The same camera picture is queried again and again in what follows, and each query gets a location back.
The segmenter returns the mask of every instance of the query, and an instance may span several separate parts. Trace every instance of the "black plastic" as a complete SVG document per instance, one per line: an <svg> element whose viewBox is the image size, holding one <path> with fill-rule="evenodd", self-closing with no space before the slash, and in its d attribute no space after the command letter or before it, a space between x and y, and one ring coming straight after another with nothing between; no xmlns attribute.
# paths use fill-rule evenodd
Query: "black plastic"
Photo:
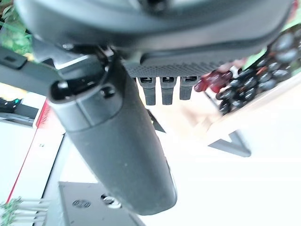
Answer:
<svg viewBox="0 0 301 226"><path fill-rule="evenodd" d="M171 0L136 0L147 13L162 14L169 9Z"/></svg>
<svg viewBox="0 0 301 226"><path fill-rule="evenodd" d="M95 56L85 56L83 57L83 60L78 58L78 62L60 70L61 77L66 80L81 78L83 74L88 74L89 76L100 76L103 72L104 67Z"/></svg>
<svg viewBox="0 0 301 226"><path fill-rule="evenodd" d="M20 69L27 61L27 58L10 51L6 48L1 48L0 51L0 64L13 69Z"/></svg>
<svg viewBox="0 0 301 226"><path fill-rule="evenodd" d="M195 76L254 54L281 31L293 0L169 2L153 15L127 0L15 0L33 34L60 46L109 45L131 77Z"/></svg>
<svg viewBox="0 0 301 226"><path fill-rule="evenodd" d="M143 87L146 105L156 105L156 78L143 77L138 81Z"/></svg>
<svg viewBox="0 0 301 226"><path fill-rule="evenodd" d="M189 100L192 87L201 79L200 76L181 77L180 100Z"/></svg>
<svg viewBox="0 0 301 226"><path fill-rule="evenodd" d="M16 62L0 61L0 82L46 96L49 87L60 79L56 70L43 64L27 61L27 58L0 47L2 59L12 56Z"/></svg>
<svg viewBox="0 0 301 226"><path fill-rule="evenodd" d="M16 104L15 100L7 101L7 100L3 99L2 97L0 97L0 112L15 113L16 107L19 105L19 103Z"/></svg>
<svg viewBox="0 0 301 226"><path fill-rule="evenodd" d="M113 80L104 80L98 87L115 88L122 105L101 122L87 115L96 116L98 111L98 117L103 117L103 103L116 105L116 99L114 95L90 95L96 87L67 99L55 99L50 94L51 105L88 166L123 206L140 215L165 211L175 205L176 190L137 86L119 60L112 63L106 78ZM82 98L95 106L80 107Z"/></svg>
<svg viewBox="0 0 301 226"><path fill-rule="evenodd" d="M147 113L150 116L150 119L152 121L152 124L153 124L155 130L160 131L162 133L166 133L165 130L163 129L163 127L160 125L160 123L155 118L155 116L153 116L152 113L149 110L147 110Z"/></svg>
<svg viewBox="0 0 301 226"><path fill-rule="evenodd" d="M161 92L162 92L162 104L171 105L173 103L174 87L177 83L175 77L161 77Z"/></svg>

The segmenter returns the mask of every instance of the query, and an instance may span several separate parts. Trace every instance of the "bolt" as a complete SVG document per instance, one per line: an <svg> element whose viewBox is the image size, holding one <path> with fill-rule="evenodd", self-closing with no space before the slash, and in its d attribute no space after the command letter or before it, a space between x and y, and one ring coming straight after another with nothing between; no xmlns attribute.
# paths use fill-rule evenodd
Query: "bolt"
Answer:
<svg viewBox="0 0 301 226"><path fill-rule="evenodd" d="M65 49L65 50L71 50L74 48L74 45L72 44L63 44L62 47Z"/></svg>
<svg viewBox="0 0 301 226"><path fill-rule="evenodd" d="M101 199L103 200L104 204L111 208L111 209L119 209L121 208L121 203L118 202L114 197L102 195Z"/></svg>
<svg viewBox="0 0 301 226"><path fill-rule="evenodd" d="M162 13L167 10L170 0L139 0L145 9L153 13Z"/></svg>
<svg viewBox="0 0 301 226"><path fill-rule="evenodd" d="M57 84L57 87L59 89L67 89L68 88L68 83L66 81L59 81Z"/></svg>
<svg viewBox="0 0 301 226"><path fill-rule="evenodd" d="M110 86L105 86L102 87L100 90L100 94L104 97L104 98L110 98L115 94L115 90L110 87Z"/></svg>

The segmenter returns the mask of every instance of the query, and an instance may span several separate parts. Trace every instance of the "red stripe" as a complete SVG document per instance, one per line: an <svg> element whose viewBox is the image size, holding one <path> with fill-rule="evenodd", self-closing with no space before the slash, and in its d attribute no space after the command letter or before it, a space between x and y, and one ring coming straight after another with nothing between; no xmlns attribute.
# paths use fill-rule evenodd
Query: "red stripe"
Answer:
<svg viewBox="0 0 301 226"><path fill-rule="evenodd" d="M46 101L44 102L44 105L43 105L43 107L42 107L42 110L41 110L41 112L40 112L40 115L39 115L39 117L38 117L38 120L37 120L37 122L36 122L37 128L40 126L40 123L41 123L41 121L42 121L43 115L44 115L44 113L45 113L47 107L48 107L48 103L47 103L47 100L46 100Z"/></svg>
<svg viewBox="0 0 301 226"><path fill-rule="evenodd" d="M21 166L21 168L20 168L20 171L19 171L19 173L18 173L18 176L17 176L17 178L16 178L16 180L15 180L15 183L14 183L14 185L13 185L13 187L12 187L10 193L9 193L9 196L8 196L8 199L7 199L6 203L9 203L9 201L10 201L10 199L11 199L11 196L13 195L13 192L14 192L14 189L15 189L15 187L16 187L17 181L18 181L18 179L19 179L19 177L20 177L21 171L22 171L22 169L23 169L23 166L24 166L24 164L25 164L25 161L26 161L26 159L27 159L27 156L28 156L28 154L29 154L29 151L30 151L30 149L31 149L31 147L32 147L32 144L33 144L33 141L34 141L34 137L36 136L36 134L37 134L37 130L35 131L35 133L34 133L34 135L33 135L32 143L30 144L30 147L29 147L29 149L28 149L28 151L27 151L27 154L26 154L26 156L25 156L25 159L24 159L24 161L23 161L23 164L22 164L22 166Z"/></svg>

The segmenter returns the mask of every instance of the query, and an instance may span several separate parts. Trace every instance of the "white floor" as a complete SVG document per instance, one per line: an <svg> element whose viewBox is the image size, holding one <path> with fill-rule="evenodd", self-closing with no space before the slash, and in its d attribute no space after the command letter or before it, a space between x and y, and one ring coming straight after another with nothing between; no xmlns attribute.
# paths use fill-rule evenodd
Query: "white floor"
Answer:
<svg viewBox="0 0 301 226"><path fill-rule="evenodd" d="M178 203L147 226L300 226L301 120L298 115L242 131L253 155L241 158L212 148L169 142L159 133L171 166ZM74 149L62 181L96 182Z"/></svg>

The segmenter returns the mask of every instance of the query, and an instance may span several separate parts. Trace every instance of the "textured plastic surface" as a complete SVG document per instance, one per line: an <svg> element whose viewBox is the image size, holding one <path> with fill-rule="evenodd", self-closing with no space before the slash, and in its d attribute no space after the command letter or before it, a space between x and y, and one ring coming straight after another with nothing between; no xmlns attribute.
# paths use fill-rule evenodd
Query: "textured plastic surface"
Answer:
<svg viewBox="0 0 301 226"><path fill-rule="evenodd" d="M260 51L281 31L293 0L170 1L160 15L133 2L15 1L26 25L46 41L109 45L124 57L131 77L176 77Z"/></svg>
<svg viewBox="0 0 301 226"><path fill-rule="evenodd" d="M65 101L49 97L51 105L88 166L113 196L140 215L165 211L175 205L177 196L160 141L133 79L121 65L112 68L115 71L109 70L107 77L115 78L111 84L123 90L123 103L119 111L112 113L109 119L106 117L106 121L96 125L80 124L82 117L74 117L72 99L70 109ZM83 108L83 117L87 118L89 112L96 109Z"/></svg>

